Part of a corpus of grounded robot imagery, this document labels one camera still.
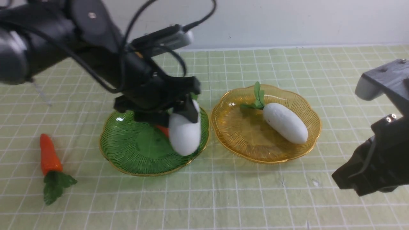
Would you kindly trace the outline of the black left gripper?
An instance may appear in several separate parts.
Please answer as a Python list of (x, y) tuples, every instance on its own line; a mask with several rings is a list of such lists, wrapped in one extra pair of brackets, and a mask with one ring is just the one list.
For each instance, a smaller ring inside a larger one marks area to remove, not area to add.
[(115, 98), (114, 109), (120, 113), (134, 111), (136, 122), (168, 127), (170, 114), (164, 110), (173, 107), (173, 114), (197, 123), (199, 114), (190, 95), (201, 93), (199, 80), (171, 77), (155, 61), (148, 61), (146, 67), (140, 72), (140, 67), (126, 65), (126, 88)]

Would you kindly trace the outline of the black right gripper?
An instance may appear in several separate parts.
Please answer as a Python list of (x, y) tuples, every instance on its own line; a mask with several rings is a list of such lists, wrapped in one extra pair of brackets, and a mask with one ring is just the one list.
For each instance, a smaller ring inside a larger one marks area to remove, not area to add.
[(358, 196), (388, 193), (409, 183), (408, 118), (390, 114), (371, 125), (374, 135), (359, 145), (332, 178)]

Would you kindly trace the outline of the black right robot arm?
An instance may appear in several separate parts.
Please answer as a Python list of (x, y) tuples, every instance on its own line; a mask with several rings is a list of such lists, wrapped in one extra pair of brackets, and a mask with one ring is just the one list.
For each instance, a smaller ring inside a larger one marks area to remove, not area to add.
[(351, 158), (332, 174), (336, 185), (339, 189), (353, 189), (358, 196), (392, 192), (408, 185), (408, 86), (360, 79), (355, 94), (367, 101), (384, 94), (402, 117), (397, 119), (390, 114), (371, 125), (374, 135), (359, 145)]

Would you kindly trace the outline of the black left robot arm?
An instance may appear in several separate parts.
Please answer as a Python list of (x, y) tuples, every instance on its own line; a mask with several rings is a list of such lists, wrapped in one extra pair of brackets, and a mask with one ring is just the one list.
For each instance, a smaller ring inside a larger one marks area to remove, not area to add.
[(196, 77), (172, 77), (151, 57), (151, 50), (172, 54), (186, 74), (183, 59), (167, 46), (128, 44), (100, 0), (28, 0), (1, 7), (1, 83), (34, 82), (34, 76), (67, 57), (110, 93), (120, 113), (167, 127), (168, 110), (191, 123), (199, 120), (193, 95), (201, 92)]

